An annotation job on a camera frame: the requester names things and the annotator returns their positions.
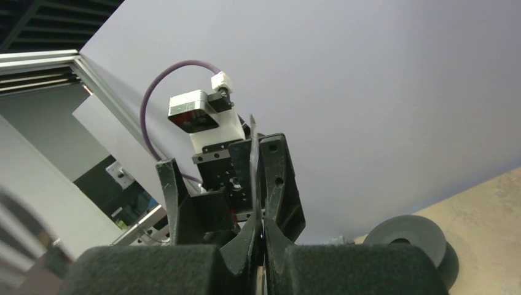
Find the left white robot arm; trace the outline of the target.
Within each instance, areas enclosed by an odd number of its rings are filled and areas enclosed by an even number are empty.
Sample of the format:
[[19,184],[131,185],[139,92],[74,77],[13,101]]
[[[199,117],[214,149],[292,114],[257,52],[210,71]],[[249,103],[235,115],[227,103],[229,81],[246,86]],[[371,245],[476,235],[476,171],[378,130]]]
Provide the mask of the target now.
[[209,120],[176,118],[189,127],[202,190],[191,194],[174,158],[156,164],[173,245],[225,245],[239,231],[239,223],[273,221],[294,242],[305,228],[295,173],[286,137],[263,135],[254,122],[234,110],[218,115],[217,128]]

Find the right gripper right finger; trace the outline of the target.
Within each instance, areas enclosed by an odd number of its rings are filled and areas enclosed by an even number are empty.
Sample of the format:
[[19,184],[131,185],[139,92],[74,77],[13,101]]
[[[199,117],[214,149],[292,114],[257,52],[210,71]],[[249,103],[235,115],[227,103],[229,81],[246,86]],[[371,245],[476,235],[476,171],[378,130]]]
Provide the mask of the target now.
[[412,245],[295,245],[266,219],[269,294],[448,294]]

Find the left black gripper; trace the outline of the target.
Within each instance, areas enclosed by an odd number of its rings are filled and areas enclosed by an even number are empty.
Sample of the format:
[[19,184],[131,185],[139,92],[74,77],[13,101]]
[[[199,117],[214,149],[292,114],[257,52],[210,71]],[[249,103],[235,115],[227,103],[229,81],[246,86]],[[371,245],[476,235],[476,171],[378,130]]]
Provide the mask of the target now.
[[[223,246],[237,236],[237,224],[258,221],[250,178],[250,140],[205,146],[192,157],[205,192],[191,196],[175,159],[156,164],[168,217],[171,244]],[[286,136],[260,141],[266,197],[265,216],[290,240],[297,240],[306,222]]]

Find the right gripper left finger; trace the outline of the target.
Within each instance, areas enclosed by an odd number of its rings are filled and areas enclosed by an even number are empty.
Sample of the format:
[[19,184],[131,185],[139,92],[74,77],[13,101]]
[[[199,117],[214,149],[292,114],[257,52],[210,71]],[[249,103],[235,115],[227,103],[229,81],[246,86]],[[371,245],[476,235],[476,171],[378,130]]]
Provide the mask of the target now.
[[72,264],[59,294],[254,294],[254,245],[260,226],[260,217],[252,215],[222,248],[91,248]]

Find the metal tongs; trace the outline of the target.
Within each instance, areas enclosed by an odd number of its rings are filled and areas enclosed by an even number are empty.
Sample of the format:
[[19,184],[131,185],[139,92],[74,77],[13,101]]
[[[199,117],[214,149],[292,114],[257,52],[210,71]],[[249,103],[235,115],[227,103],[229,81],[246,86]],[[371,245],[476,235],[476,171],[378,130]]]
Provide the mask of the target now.
[[264,226],[263,213],[261,205],[261,185],[258,175],[259,166],[259,134],[257,132],[257,124],[254,116],[249,115],[249,126],[251,129],[251,151],[249,156],[250,162],[250,177],[251,177],[251,197],[253,200],[253,218],[255,220],[255,246],[257,248],[256,254],[256,281],[255,294],[266,294],[266,271],[265,271],[265,246],[264,246]]

